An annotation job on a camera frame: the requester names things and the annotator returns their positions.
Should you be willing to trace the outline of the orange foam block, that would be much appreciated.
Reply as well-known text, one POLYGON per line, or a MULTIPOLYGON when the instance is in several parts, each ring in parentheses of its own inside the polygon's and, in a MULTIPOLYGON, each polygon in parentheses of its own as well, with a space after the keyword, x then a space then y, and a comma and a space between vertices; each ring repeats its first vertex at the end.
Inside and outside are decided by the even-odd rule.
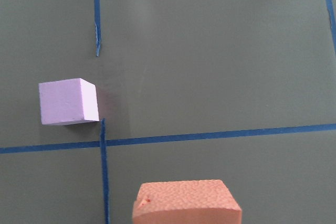
POLYGON ((143 183, 133 223, 241 223, 242 209, 219 179, 143 183))

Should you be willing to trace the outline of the pink foam block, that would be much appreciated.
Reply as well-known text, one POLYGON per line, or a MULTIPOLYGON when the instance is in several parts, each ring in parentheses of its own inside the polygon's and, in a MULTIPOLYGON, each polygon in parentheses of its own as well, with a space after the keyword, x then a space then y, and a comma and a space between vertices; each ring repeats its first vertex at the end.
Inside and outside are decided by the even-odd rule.
POLYGON ((96 86, 82 78, 43 82, 38 85, 43 125, 98 122, 96 86))

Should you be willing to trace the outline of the brown paper table cover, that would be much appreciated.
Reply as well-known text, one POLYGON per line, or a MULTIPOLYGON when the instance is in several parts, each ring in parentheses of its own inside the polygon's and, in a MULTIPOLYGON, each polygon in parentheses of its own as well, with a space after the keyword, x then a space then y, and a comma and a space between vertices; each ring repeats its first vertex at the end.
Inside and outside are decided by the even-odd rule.
POLYGON ((1 0, 1 223, 104 223, 99 122, 42 125, 38 85, 97 86, 111 223, 145 182, 221 179, 243 223, 335 223, 335 0, 1 0))

